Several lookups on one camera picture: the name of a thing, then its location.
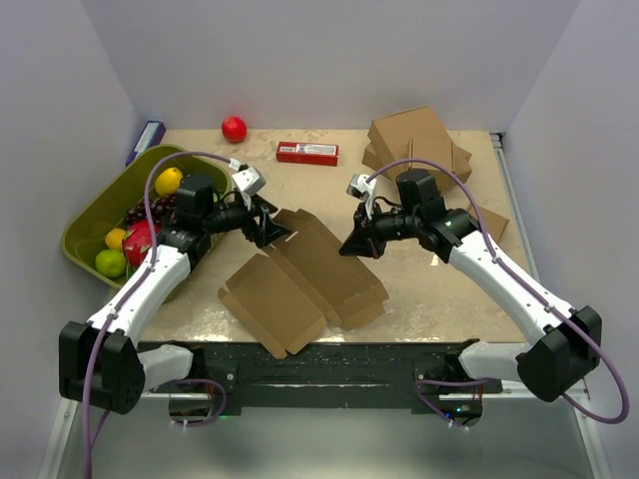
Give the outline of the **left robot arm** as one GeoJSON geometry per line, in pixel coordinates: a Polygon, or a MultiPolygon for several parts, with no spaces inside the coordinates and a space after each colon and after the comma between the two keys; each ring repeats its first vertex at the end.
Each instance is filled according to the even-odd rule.
{"type": "Polygon", "coordinates": [[[263,175],[247,167],[232,175],[233,199],[217,193],[206,175],[182,180],[175,209],[144,261],[119,292],[86,322],[68,322],[59,335],[62,397],[118,414],[130,412],[141,395],[175,382],[200,389],[207,367],[191,349],[162,345],[141,352],[140,336],[160,305],[211,248],[216,234],[241,231],[264,247],[290,234],[274,222],[276,207],[259,192],[263,175]]]}

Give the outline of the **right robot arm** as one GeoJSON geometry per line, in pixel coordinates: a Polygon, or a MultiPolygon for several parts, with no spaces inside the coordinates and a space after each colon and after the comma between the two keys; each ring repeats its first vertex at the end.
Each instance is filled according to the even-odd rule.
{"type": "Polygon", "coordinates": [[[593,308],[577,309],[549,292],[503,253],[471,214],[447,209],[428,171],[408,170],[395,181],[400,202],[385,212],[375,202],[375,180],[352,177],[346,191],[360,203],[340,254],[379,258],[391,240],[417,240],[479,285],[525,338],[471,341],[444,368],[451,389],[468,391],[479,379],[518,381],[552,402],[597,367],[602,319],[593,308]]]}

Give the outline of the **top small cardboard box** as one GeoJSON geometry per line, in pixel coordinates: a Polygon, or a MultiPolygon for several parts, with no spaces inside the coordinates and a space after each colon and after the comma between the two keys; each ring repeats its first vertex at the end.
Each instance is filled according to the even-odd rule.
{"type": "MultiPolygon", "coordinates": [[[[451,139],[427,139],[413,137],[408,143],[408,156],[429,160],[439,164],[455,174],[463,183],[466,183],[472,173],[469,164],[471,154],[459,147],[451,139]]],[[[426,169],[436,180],[442,193],[446,193],[456,187],[456,182],[441,170],[420,163],[411,163],[410,169],[426,169]]]]}

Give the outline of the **large stacked cardboard box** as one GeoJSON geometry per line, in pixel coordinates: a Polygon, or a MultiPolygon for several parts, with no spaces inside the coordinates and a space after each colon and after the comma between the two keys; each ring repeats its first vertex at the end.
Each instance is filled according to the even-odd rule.
{"type": "Polygon", "coordinates": [[[385,164],[409,158],[408,143],[413,137],[450,139],[429,106],[375,119],[368,130],[368,139],[385,164]]]}

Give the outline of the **lone small cardboard box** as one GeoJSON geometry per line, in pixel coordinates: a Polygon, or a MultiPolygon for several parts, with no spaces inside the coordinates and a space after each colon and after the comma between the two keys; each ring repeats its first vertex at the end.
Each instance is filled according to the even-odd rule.
{"type": "Polygon", "coordinates": [[[478,208],[483,219],[485,229],[491,238],[499,243],[508,227],[509,219],[484,207],[478,208]]]}

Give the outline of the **purple flat box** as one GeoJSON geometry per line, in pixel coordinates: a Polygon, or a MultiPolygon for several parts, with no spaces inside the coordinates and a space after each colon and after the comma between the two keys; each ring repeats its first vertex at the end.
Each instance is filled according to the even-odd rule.
{"type": "Polygon", "coordinates": [[[158,146],[166,134],[166,127],[161,121],[148,121],[132,148],[125,166],[129,167],[144,152],[158,146]]]}

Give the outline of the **red rectangular carton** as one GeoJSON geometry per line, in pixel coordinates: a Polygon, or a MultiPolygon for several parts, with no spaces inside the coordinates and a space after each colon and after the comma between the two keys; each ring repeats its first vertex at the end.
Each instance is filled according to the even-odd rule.
{"type": "Polygon", "coordinates": [[[279,142],[276,158],[280,163],[336,167],[339,146],[333,144],[279,142]]]}

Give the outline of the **red apple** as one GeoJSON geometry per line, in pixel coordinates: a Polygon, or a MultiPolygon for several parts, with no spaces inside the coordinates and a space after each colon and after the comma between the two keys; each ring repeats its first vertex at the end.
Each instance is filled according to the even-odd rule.
{"type": "Polygon", "coordinates": [[[239,144],[248,134],[246,122],[238,116],[228,116],[222,121],[222,134],[227,142],[239,144]]]}

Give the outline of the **dark purple grape bunch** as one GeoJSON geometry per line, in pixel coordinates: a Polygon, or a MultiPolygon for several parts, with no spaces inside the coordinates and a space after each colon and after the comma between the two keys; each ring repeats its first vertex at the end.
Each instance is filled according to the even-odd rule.
{"type": "MultiPolygon", "coordinates": [[[[161,226],[166,218],[173,214],[175,203],[176,195],[167,195],[150,201],[151,218],[156,226],[161,226]]],[[[125,214],[123,219],[124,227],[128,229],[132,225],[144,221],[147,216],[145,203],[139,202],[125,214]]]]}

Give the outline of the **yellow lemon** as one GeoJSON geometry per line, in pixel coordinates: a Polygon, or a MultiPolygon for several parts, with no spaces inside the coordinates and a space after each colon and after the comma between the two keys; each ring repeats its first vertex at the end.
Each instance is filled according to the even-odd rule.
{"type": "Polygon", "coordinates": [[[182,182],[184,174],[178,168],[172,167],[162,171],[155,180],[154,189],[159,197],[174,195],[182,182]]]}

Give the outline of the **red dragon fruit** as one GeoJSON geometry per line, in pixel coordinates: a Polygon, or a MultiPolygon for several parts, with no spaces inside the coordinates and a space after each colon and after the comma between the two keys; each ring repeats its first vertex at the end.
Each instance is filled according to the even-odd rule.
{"type": "Polygon", "coordinates": [[[147,220],[128,227],[122,240],[122,251],[128,264],[133,268],[139,267],[151,245],[151,230],[147,220]]]}

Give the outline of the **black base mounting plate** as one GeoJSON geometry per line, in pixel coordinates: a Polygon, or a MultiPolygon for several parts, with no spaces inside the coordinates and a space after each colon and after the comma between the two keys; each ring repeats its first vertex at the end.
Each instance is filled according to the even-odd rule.
{"type": "Polygon", "coordinates": [[[476,397],[500,393],[499,380],[470,385],[457,357],[462,342],[316,342],[277,359],[256,342],[186,341],[195,353],[193,378],[219,382],[224,412],[249,408],[407,409],[435,405],[452,418],[479,417],[476,397]],[[469,405],[454,394],[474,399],[469,405]]]}

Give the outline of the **small orange fruit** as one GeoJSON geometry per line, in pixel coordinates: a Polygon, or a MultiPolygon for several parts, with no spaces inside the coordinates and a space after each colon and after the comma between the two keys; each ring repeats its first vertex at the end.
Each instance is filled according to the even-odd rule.
{"type": "Polygon", "coordinates": [[[106,234],[104,238],[105,245],[109,249],[121,250],[125,236],[126,236],[125,230],[119,229],[119,228],[112,229],[106,234]]]}

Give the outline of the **green lime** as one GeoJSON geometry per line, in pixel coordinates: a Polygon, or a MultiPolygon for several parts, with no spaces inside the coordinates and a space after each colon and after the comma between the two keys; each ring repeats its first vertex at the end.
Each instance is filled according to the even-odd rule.
{"type": "Polygon", "coordinates": [[[117,278],[123,275],[126,272],[127,264],[126,257],[118,249],[104,249],[95,258],[95,270],[107,278],[117,278]]]}

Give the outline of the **olive green plastic bin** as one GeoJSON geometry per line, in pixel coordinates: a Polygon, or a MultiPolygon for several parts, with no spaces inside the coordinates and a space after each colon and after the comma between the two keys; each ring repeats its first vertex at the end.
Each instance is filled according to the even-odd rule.
{"type": "MultiPolygon", "coordinates": [[[[61,238],[64,256],[112,289],[120,289],[128,280],[127,275],[107,278],[99,274],[94,268],[95,257],[107,248],[104,241],[106,234],[112,229],[124,228],[125,214],[143,201],[147,178],[156,163],[164,157],[185,151],[178,146],[160,145],[138,157],[66,226],[61,238]]],[[[178,168],[185,175],[204,174],[211,177],[219,195],[231,188],[230,171],[222,162],[201,156],[184,156],[166,162],[154,174],[150,189],[152,200],[158,198],[154,189],[156,176],[171,167],[178,168]]]]}

